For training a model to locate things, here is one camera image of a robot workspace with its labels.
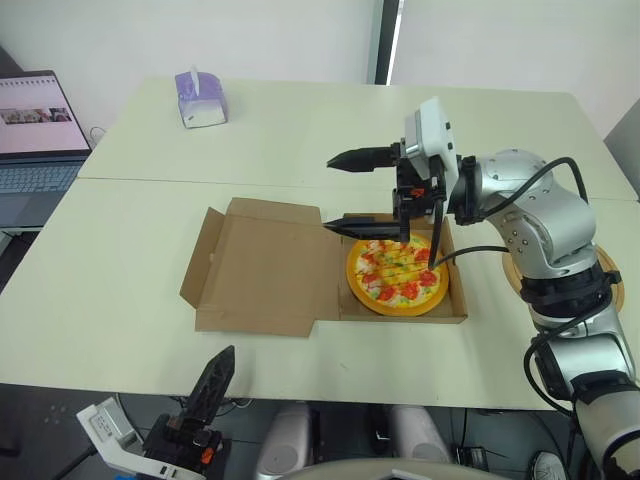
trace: pizza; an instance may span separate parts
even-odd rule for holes
[[[415,233],[409,243],[359,240],[347,259],[347,279],[358,299],[383,315],[422,315],[445,296],[446,264],[429,270],[431,242]]]

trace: pizza box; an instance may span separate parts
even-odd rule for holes
[[[431,237],[424,220],[414,221],[413,228]],[[459,323],[466,318],[453,261],[447,263],[449,291],[430,312],[387,317],[367,309],[346,280],[352,244],[322,226],[317,207],[233,198],[226,214],[208,209],[180,295],[196,310],[197,331],[307,337],[316,319]],[[446,220],[441,250],[453,250]]]

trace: robotic arm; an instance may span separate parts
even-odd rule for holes
[[[571,167],[580,196],[554,181],[551,170]],[[640,470],[640,389],[612,302],[618,272],[603,272],[593,235],[595,216],[576,163],[550,163],[511,149],[486,157],[457,156],[451,124],[437,98],[406,120],[406,136],[390,147],[344,152],[329,167],[361,172],[395,167],[395,222],[344,218],[325,226],[361,239],[409,239],[409,220],[434,222],[433,268],[444,212],[460,225],[489,221],[523,275],[520,296],[538,335],[524,357],[527,379],[551,406],[575,415],[596,462],[610,478]],[[496,250],[476,247],[469,250]],[[531,357],[546,394],[530,371]],[[573,412],[553,399],[571,401]]]

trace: white wall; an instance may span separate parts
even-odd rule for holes
[[[53,69],[85,131],[140,81],[192,64],[226,77],[364,83],[375,0],[0,0],[0,44]]]
[[[568,91],[603,137],[640,96],[638,0],[405,0],[394,84]]]

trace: table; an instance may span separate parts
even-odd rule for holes
[[[457,152],[518,147],[546,160],[572,156],[593,198],[636,200],[575,98],[566,93],[223,79],[228,124],[186,130],[171,77],[144,82],[89,157],[82,178],[267,186],[385,188],[391,169],[354,175],[326,168],[345,150],[384,146],[404,118],[439,96]],[[575,190],[568,168],[555,172]]]
[[[231,396],[547,408],[522,372],[534,329],[496,253],[457,260],[470,313],[459,325],[318,321],[308,339],[195,332],[178,290],[206,208],[224,211],[233,196],[318,205],[324,220],[391,208],[374,189],[76,180],[0,296],[0,382],[186,394],[234,344]],[[629,292],[621,320],[638,359],[640,205],[592,203],[596,239]],[[500,240],[489,224],[452,230],[458,248]]]

